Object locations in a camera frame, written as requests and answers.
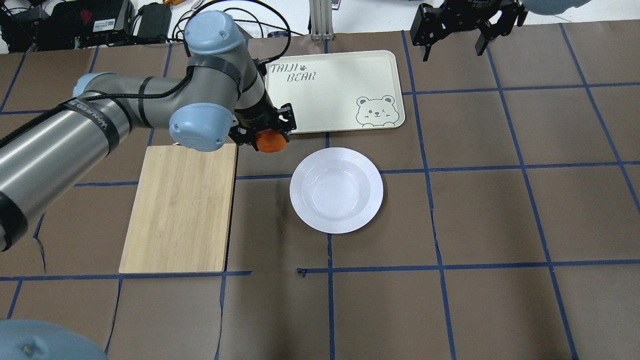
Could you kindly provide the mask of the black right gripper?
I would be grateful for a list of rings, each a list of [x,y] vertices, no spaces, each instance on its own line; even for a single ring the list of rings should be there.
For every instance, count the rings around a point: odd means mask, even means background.
[[[438,41],[450,34],[479,30],[474,50],[480,57],[494,39],[521,27],[528,13],[519,0],[444,0],[439,6],[423,2],[410,27],[410,39],[414,46],[422,46],[422,61],[427,62]]]

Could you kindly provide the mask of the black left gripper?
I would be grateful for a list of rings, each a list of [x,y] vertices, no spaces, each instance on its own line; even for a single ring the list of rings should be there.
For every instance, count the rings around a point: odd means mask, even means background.
[[[296,129],[296,119],[291,103],[276,108],[270,101],[259,101],[248,109],[238,109],[234,115],[237,124],[229,130],[230,139],[238,146],[250,146],[259,152],[257,133],[265,130],[280,132],[290,143],[290,134]]]

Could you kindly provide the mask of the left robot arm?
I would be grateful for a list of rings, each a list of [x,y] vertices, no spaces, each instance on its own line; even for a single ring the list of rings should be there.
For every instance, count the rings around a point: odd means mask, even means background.
[[[83,75],[73,97],[1,140],[1,251],[113,153],[137,128],[165,129],[179,145],[219,150],[227,139],[279,152],[297,129],[291,104],[275,107],[265,86],[269,59],[253,59],[235,20],[198,9],[183,39],[182,79],[104,71]]]

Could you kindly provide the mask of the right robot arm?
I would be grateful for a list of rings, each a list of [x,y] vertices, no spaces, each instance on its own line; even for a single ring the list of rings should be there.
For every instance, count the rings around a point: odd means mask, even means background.
[[[419,4],[409,30],[413,46],[422,50],[427,62],[434,44],[451,34],[480,32],[474,45],[482,56],[489,44],[507,37],[514,27],[522,27],[529,13],[555,16],[570,8],[582,7],[586,0],[444,0],[433,6]]]

